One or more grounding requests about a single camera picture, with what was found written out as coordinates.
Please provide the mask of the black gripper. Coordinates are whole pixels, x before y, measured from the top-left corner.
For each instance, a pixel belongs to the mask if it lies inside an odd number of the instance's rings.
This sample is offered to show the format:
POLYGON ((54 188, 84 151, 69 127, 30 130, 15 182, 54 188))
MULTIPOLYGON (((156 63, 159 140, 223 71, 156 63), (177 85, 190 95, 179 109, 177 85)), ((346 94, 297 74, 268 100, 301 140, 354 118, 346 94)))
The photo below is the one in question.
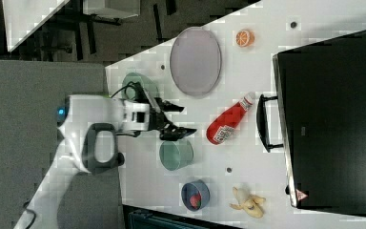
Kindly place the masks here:
POLYGON ((150 106, 150 121, 148 130, 159 131, 161 140, 177 141, 196 132, 196 129, 177 127, 174 124, 167 124, 164 112, 179 112, 184 108, 168 100, 162 100, 160 97, 153 97, 150 93, 141 86, 140 83, 135 83, 135 101, 138 103, 147 104, 150 106))

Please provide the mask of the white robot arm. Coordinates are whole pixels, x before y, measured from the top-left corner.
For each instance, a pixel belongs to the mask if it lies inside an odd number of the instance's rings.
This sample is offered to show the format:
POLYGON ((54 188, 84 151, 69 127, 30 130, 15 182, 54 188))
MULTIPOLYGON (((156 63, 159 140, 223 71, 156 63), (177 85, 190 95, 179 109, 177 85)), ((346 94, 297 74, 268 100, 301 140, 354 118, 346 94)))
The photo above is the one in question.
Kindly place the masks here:
POLYGON ((135 97, 72 94, 57 109, 62 139, 51 167, 32 199, 23 205, 24 212, 13 229, 58 229, 59 205, 72 179, 79 173, 96 175, 124 163, 117 150, 120 135, 137 137, 158 131, 160 139, 177 141, 195 133, 165 116, 166 112, 182 112, 182 107, 152 96, 139 82, 123 88, 133 89, 135 97))

